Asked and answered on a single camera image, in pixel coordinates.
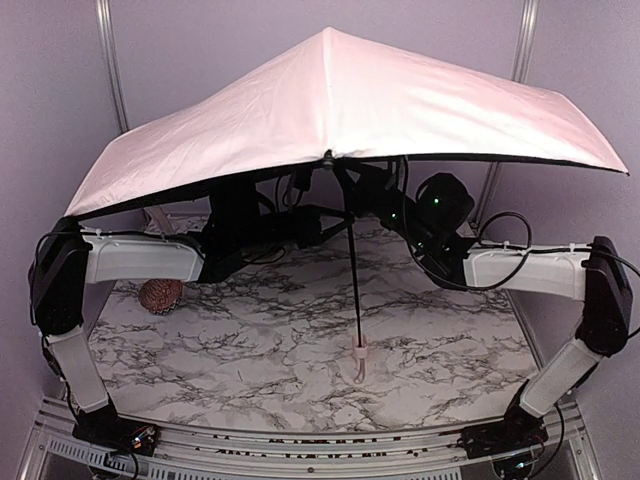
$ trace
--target white marble tabletop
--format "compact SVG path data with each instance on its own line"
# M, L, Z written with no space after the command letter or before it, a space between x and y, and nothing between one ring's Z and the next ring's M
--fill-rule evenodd
M179 229L202 219L175 218ZM406 244L356 222L362 384L346 233L287 250L227 281L189 284L178 309L146 312L118 282L90 337L123 413L182 424L301 432L396 430L500 415L536 367L501 292L441 290Z

